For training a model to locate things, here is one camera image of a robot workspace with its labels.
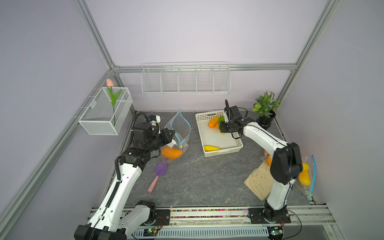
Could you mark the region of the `green mango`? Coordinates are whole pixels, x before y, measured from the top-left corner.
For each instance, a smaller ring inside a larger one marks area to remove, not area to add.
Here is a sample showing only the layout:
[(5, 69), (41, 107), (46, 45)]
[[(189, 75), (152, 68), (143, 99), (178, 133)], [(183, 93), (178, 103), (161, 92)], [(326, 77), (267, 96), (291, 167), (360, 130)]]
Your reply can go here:
[(220, 127), (220, 124), (221, 124), (222, 122), (225, 122), (225, 117), (224, 117), (224, 116), (220, 116), (220, 117), (219, 117), (219, 121), (218, 121), (218, 126), (219, 126), (219, 127)]

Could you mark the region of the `clear blue zip-top bag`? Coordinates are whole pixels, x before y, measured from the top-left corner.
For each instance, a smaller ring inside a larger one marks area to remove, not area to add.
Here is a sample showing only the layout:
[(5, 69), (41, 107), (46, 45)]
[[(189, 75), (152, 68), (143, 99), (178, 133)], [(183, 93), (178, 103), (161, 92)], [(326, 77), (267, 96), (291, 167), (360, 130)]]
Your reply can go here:
[[(265, 176), (262, 177), (262, 180), (264, 181), (262, 190), (265, 191), (265, 193), (263, 193), (263, 197), (266, 198), (271, 192), (273, 184), (273, 178), (270, 173), (272, 158), (268, 152), (264, 151), (263, 155), (260, 157), (260, 160), (262, 161), (262, 171), (265, 172)], [(311, 157), (302, 157), (302, 162), (303, 171), (299, 174), (295, 184), (308, 197), (310, 201), (313, 201), (313, 191), (317, 175), (317, 162), (314, 155)]]

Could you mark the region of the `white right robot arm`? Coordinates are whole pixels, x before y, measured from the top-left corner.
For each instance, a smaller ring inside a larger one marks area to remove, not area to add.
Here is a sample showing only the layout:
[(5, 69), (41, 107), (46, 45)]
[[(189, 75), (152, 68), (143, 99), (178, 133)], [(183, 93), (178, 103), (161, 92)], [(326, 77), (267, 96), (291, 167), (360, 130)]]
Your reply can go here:
[(276, 223), (288, 213), (288, 195), (304, 170), (300, 147), (272, 135), (250, 116), (243, 116), (237, 106), (230, 107), (228, 100), (225, 100), (225, 105), (227, 119), (219, 124), (220, 132), (248, 137), (272, 158), (270, 173), (273, 183), (265, 200), (264, 217), (268, 223)]

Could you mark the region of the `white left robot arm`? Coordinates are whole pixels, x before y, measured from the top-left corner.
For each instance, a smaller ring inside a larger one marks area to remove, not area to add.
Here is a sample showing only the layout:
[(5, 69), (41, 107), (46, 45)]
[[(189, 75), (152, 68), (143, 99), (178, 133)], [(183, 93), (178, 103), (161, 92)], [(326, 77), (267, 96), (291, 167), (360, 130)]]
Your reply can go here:
[(139, 201), (122, 217), (123, 209), (152, 152), (171, 143), (174, 130), (160, 128), (160, 116), (138, 112), (133, 117), (128, 148), (115, 158), (116, 176), (105, 198), (86, 225), (79, 225), (76, 240), (126, 240), (142, 224), (156, 221), (153, 202)]

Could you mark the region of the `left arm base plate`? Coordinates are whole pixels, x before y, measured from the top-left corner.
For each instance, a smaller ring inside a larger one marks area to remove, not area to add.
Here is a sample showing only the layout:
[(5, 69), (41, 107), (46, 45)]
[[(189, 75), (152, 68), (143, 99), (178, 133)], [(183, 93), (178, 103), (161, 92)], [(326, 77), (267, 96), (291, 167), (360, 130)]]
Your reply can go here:
[(150, 218), (140, 226), (168, 226), (171, 220), (169, 209), (156, 209), (155, 213), (150, 213)]

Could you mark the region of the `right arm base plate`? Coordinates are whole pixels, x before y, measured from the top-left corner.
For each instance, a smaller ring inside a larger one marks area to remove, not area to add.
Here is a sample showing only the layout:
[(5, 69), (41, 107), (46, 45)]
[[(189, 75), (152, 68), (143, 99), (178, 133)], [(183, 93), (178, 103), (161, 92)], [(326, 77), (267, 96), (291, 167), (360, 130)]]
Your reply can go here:
[(273, 210), (269, 208), (249, 208), (247, 217), (251, 220), (251, 224), (289, 224), (291, 218), (287, 207), (281, 210)]

